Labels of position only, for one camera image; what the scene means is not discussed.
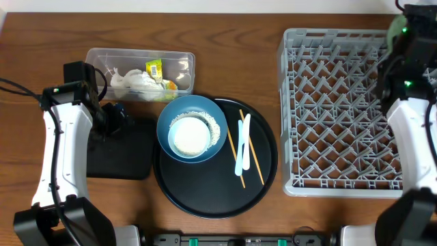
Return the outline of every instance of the white plastic knife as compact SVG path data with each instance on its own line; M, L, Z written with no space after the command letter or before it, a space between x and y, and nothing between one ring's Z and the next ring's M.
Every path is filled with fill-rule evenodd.
M249 170L251 166L251 158L249 155L249 127L251 125L251 114L246 114L243 122L243 139L244 139L244 150L243 150L243 169Z
M241 176L243 173L243 122L238 120L238 149L237 149L237 161L235 162L235 175Z

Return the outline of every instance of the white bowl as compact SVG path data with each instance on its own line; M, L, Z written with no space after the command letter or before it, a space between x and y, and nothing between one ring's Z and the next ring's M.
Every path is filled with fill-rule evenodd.
M186 155L181 153L175 146L175 140L183 136L189 136L186 138L186 144L195 146L196 144L205 143L203 150L196 155ZM202 141L201 143L193 142L194 140ZM168 141L171 150L182 158L195 158L201 156L209 147L211 142L211 132L208 126L201 120L194 117L186 117L178 120L171 126L168 136Z

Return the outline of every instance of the black round tray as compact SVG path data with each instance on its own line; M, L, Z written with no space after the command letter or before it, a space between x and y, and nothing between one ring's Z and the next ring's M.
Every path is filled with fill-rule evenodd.
M241 120L239 110L243 111L244 116L251 114L250 137L265 185L261 183L251 152L251 167L243 170L246 186L243 188L240 177L234 173L235 158L228 137L214 157L194 164L179 162L157 146L154 172L162 191L178 208L198 217L222 219L247 211L264 197L276 175L278 153L272 130L256 110L234 100L214 101L225 113L235 151L238 145L238 120Z

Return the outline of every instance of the wooden table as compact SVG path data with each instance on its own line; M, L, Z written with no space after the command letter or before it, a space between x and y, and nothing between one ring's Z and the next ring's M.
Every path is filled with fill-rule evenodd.
M63 64L93 47L189 51L195 94L242 100L272 128L279 148L281 114L276 51L291 27L387 29L393 16L324 14L21 14L7 15L0 37L0 77L34 92L62 84ZM128 102L133 115L159 115L160 103ZM0 245L20 245L14 213L30 208L44 152L44 121L31 98L0 92ZM264 199L231 219L200 219L176 208L153 174L143 181L88 178L89 196L114 226L148 232L290 234L300 226L332 232L366 224L393 200L289 197L281 167Z

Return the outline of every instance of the white plastic crate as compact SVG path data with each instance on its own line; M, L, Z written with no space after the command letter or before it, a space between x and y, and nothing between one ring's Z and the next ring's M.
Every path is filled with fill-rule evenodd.
M401 196L395 139L372 93L385 33L285 31L277 55L286 194Z

